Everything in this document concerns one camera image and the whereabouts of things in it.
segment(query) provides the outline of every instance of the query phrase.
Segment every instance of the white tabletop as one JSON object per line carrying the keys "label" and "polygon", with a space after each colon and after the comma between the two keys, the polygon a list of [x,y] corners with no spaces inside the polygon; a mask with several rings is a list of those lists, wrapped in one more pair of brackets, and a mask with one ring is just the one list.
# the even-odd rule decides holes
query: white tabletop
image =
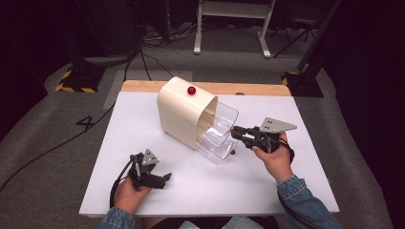
{"label": "white tabletop", "polygon": [[[236,154],[216,165],[160,128],[157,93],[119,93],[79,214],[103,216],[111,187],[130,155],[150,149],[160,160],[152,174],[173,173],[136,211],[140,217],[260,216],[284,213],[276,182],[263,162],[242,142]],[[331,212],[336,200],[293,97],[219,95],[239,111],[236,125],[260,126],[265,117],[292,123],[288,143],[295,151],[292,170]]]}

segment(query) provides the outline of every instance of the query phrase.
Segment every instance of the denim jacket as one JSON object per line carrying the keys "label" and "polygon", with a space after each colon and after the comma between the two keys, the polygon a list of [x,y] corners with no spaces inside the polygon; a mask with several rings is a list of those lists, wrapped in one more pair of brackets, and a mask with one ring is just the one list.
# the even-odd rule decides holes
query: denim jacket
{"label": "denim jacket", "polygon": [[[305,221],[317,228],[342,228],[328,209],[318,198],[312,195],[303,179],[296,175],[277,185],[278,193],[286,206]],[[293,228],[308,228],[305,224],[288,213]],[[111,208],[98,229],[134,229],[134,218],[118,208]],[[193,223],[185,221],[180,229],[198,229]],[[263,228],[253,220],[245,217],[233,217],[223,229],[259,229]]]}

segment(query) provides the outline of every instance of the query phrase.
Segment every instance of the person's left hand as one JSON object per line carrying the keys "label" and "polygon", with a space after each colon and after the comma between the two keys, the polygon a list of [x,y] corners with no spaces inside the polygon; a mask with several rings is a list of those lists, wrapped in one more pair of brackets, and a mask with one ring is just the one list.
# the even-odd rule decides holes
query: person's left hand
{"label": "person's left hand", "polygon": [[152,188],[141,187],[138,190],[134,188],[132,179],[127,177],[122,181],[115,196],[115,207],[134,214],[140,206],[143,199],[152,191]]}

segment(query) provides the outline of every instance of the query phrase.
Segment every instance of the silver triangular bracket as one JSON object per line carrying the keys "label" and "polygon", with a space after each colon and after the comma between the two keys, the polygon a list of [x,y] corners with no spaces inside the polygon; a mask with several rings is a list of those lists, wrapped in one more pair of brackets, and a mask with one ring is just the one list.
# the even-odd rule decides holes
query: silver triangular bracket
{"label": "silver triangular bracket", "polygon": [[152,151],[146,149],[145,155],[143,156],[142,165],[151,165],[159,163],[158,158],[152,153]]}
{"label": "silver triangular bracket", "polygon": [[270,117],[265,118],[262,126],[260,127],[261,132],[272,134],[277,134],[283,131],[289,131],[294,129],[297,129],[297,126]]}

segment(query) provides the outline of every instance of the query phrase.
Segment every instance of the red knob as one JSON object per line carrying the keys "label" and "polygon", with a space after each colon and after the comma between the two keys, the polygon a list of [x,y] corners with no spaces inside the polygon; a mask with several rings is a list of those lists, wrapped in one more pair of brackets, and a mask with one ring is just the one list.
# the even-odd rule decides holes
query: red knob
{"label": "red knob", "polygon": [[187,92],[188,92],[188,94],[190,94],[190,95],[194,95],[195,93],[196,93],[196,88],[194,88],[194,87],[188,87],[188,89],[187,89]]}

